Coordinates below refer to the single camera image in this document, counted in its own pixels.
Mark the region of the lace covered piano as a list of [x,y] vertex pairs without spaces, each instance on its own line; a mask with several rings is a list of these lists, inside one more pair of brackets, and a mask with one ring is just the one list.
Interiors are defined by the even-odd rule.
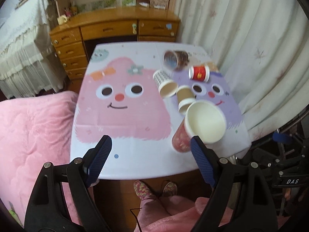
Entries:
[[66,72],[52,45],[57,22],[55,0],[5,0],[1,6],[1,92],[31,97],[63,89]]

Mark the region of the tall red paper cup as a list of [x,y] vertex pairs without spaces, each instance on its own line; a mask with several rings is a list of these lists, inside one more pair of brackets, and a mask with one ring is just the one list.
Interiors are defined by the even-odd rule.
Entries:
[[190,140],[198,136],[204,144],[220,141],[227,129],[226,117],[214,103],[198,100],[191,104],[172,137],[172,146],[178,152],[189,152]]

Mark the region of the checkered paper cup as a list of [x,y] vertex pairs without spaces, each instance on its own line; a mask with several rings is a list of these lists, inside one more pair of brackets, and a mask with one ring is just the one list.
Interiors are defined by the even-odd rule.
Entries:
[[174,96],[177,92],[178,84],[164,70],[157,70],[153,74],[153,80],[158,88],[158,92],[162,98]]

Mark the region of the left patterned slipper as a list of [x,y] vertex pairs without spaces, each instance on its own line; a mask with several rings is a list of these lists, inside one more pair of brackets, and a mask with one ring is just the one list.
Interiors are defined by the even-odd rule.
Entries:
[[137,180],[133,183],[134,191],[140,200],[153,199],[155,195],[143,181]]

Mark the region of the yellow mug on desk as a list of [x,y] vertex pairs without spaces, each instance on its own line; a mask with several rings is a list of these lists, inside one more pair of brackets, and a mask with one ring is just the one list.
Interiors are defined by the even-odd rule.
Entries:
[[61,15],[57,18],[58,24],[63,25],[68,21],[68,18],[66,15]]

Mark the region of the cartoon monster tablecloth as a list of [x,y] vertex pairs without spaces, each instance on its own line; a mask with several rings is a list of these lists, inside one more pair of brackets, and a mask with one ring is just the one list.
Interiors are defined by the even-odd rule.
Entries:
[[88,63],[77,99],[70,157],[82,157],[102,136],[112,139],[101,179],[134,180],[165,177],[197,168],[189,152],[177,152],[172,137],[184,115],[177,96],[162,98],[153,80],[157,70],[167,72],[178,86],[187,85],[197,100],[218,106],[227,129],[211,148],[220,157],[244,156],[251,141],[232,92],[215,66],[207,82],[190,80],[164,65],[168,50],[186,51],[189,66],[210,65],[202,47],[181,43],[127,42],[98,44]]

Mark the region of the brown sleeve paper cup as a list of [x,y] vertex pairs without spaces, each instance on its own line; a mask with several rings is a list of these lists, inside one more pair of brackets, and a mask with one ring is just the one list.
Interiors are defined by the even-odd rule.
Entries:
[[187,85],[179,86],[177,90],[177,102],[179,113],[185,115],[188,107],[196,101],[195,94]]

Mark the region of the pink robe legs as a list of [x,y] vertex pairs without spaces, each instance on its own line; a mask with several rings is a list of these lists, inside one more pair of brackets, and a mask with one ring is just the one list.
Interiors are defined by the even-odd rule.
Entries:
[[191,231],[209,200],[178,195],[142,200],[135,231]]

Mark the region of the dark patterned plastic cup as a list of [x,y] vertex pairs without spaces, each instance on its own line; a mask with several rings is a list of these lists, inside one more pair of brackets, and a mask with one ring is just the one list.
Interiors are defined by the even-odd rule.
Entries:
[[173,71],[185,69],[189,63],[189,56],[186,51],[168,50],[163,56],[164,65]]

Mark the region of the small red paper cup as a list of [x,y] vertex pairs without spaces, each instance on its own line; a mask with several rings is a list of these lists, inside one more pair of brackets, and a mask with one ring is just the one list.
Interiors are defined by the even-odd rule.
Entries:
[[207,82],[210,78],[210,68],[206,65],[192,66],[188,70],[190,80]]

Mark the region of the pink fluffy blanket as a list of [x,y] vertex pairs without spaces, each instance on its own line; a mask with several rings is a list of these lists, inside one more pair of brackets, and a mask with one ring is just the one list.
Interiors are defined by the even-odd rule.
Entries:
[[70,162],[76,102],[72,91],[1,102],[1,201],[21,226],[43,164]]

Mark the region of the white floral curtain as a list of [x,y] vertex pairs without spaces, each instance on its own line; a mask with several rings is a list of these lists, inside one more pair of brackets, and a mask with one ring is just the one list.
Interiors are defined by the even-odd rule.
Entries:
[[252,140],[308,106],[308,19],[297,0],[176,0],[179,41],[225,76]]

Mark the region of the patterned slipper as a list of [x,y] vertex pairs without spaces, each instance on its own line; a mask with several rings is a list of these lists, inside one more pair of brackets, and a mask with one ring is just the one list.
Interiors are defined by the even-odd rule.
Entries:
[[177,195],[177,185],[174,182],[168,182],[162,191],[162,197],[172,197]]
[[140,200],[153,199],[155,195],[143,181],[137,180],[133,183],[134,191]]

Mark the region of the right patterned slipper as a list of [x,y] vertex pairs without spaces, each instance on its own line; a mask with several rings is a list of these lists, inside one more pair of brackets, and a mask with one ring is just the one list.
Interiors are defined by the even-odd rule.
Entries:
[[162,197],[172,197],[177,195],[177,185],[174,182],[168,182],[162,191]]

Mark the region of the wooden desk with drawers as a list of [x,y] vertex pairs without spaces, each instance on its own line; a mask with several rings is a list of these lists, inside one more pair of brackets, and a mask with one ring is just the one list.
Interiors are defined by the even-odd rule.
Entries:
[[169,10],[145,7],[101,9],[73,16],[49,35],[68,77],[67,90],[79,92],[97,44],[124,41],[175,42],[181,20]]

